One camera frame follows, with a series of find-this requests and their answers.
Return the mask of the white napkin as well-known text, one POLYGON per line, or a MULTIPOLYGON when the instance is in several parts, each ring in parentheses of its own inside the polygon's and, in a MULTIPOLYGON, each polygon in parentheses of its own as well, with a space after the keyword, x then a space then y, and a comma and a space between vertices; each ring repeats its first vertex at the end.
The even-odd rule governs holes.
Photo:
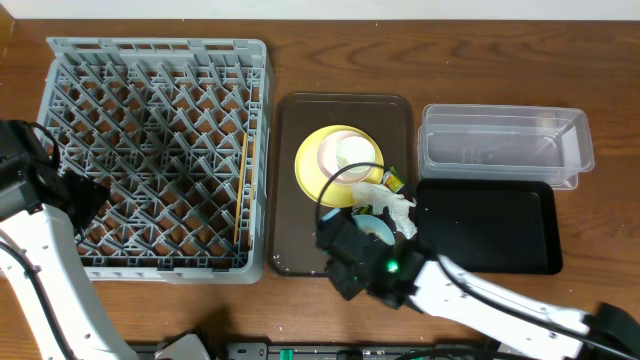
POLYGON ((381 215, 387 209, 396 229, 405 238, 414 237, 418 229, 409 218, 410 209, 415 202, 407 200, 402 194, 393 193, 386 186, 366 182, 356 182, 351 185, 352 198, 356 207, 371 206, 374 215, 381 215))

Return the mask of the green snack wrapper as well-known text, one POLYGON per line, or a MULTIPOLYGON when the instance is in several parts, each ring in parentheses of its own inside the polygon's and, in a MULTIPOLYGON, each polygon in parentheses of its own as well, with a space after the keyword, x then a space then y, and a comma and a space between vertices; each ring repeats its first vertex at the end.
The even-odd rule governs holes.
MULTIPOLYGON (((395 166, 390 166, 388 170, 383 174, 381 183, 393 193, 405 193, 406 181, 399 176, 395 166)), ((367 206, 354 206, 352 209, 352 215, 372 215, 373 207, 367 206)))

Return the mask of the light blue bowl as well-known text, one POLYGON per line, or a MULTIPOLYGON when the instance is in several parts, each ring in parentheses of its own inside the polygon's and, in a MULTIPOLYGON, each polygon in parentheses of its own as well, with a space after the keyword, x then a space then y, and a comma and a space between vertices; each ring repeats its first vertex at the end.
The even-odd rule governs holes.
MULTIPOLYGON (((347 215, 348 213, 349 211, 347 209, 336 208, 325 214, 321 220, 333 220, 338 215, 347 215)), ((389 246, 393 246, 395 244, 394 234, 383 220, 368 214, 356 214, 353 215, 352 218, 361 231, 369 235, 375 235, 389 246)))

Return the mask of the pink bowl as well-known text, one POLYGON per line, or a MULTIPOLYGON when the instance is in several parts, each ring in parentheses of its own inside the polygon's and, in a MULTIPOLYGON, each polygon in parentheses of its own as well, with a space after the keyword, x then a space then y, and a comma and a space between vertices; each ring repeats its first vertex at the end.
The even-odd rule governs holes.
POLYGON ((336 161, 336 146, 340 140, 343 140, 344 138, 349 136, 364 137, 363 135, 354 131, 341 130, 328 135, 320 143, 317 153, 317 162, 320 170, 327 177, 333 176, 336 172, 342 169, 338 166, 336 161))

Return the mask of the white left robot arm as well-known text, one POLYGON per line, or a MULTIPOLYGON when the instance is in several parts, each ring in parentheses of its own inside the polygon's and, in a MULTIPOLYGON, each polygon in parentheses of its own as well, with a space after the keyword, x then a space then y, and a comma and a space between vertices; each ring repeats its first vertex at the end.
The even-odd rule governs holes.
POLYGON ((135 359, 108 318, 78 254, 109 190, 47 151, 38 123, 1 123, 1 271, 45 359, 135 359))

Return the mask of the cream cup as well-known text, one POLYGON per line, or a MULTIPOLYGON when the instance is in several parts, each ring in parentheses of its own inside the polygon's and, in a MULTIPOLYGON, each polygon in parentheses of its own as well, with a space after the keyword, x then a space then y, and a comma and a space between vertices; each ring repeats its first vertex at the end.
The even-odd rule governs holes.
POLYGON ((340 140, 336 146, 336 161, 340 168, 355 163, 371 163, 375 160, 375 148, 361 136, 349 136, 340 140))

